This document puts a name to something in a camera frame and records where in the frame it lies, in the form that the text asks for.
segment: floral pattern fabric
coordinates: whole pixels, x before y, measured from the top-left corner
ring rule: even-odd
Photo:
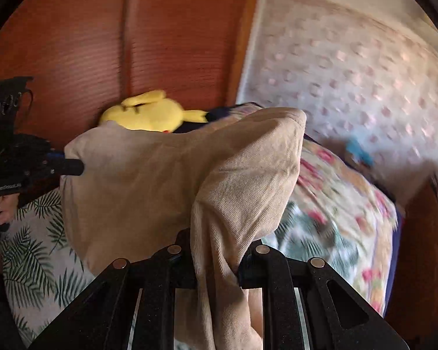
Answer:
[[[300,175],[263,242],[290,258],[325,259],[380,314],[397,226],[394,204],[332,152],[304,140]]]

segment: beige corduroy fabric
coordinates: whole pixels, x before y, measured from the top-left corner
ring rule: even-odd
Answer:
[[[190,226],[197,291],[176,294],[175,336],[197,350],[261,349],[259,298],[237,285],[254,239],[275,230],[297,182],[305,114],[262,109],[186,134],[114,122],[65,148],[81,176],[62,178],[65,229],[91,272],[149,258]]]

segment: silver screw head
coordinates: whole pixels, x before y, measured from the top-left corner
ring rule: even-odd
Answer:
[[[174,255],[174,254],[178,254],[180,251],[182,251],[182,248],[177,244],[173,244],[167,248],[167,251],[169,252],[169,254]]]
[[[112,262],[112,266],[113,266],[113,268],[115,268],[117,270],[121,270],[122,268],[126,267],[126,259],[124,259],[124,258],[115,259]]]
[[[325,265],[325,261],[321,258],[313,258],[310,263],[313,267],[316,268],[322,268]]]
[[[256,252],[257,252],[258,254],[267,254],[267,253],[270,252],[270,248],[267,247],[265,244],[259,244],[259,245],[256,247]]]

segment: bed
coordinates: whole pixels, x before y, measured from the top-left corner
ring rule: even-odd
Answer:
[[[208,117],[227,122],[257,109],[255,104],[244,104],[215,109]],[[300,176],[279,227],[263,242],[290,258],[324,258],[383,314],[395,268],[393,234],[398,228],[395,204],[308,138],[303,143]],[[65,236],[58,189],[19,209],[0,254],[7,298],[26,346],[94,279]]]

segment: yellow plush toy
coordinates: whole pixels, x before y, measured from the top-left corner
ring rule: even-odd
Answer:
[[[207,122],[205,115],[205,111],[184,111],[178,102],[166,98],[164,91],[155,90],[107,109],[99,124],[112,120],[130,130],[173,132],[183,121]]]

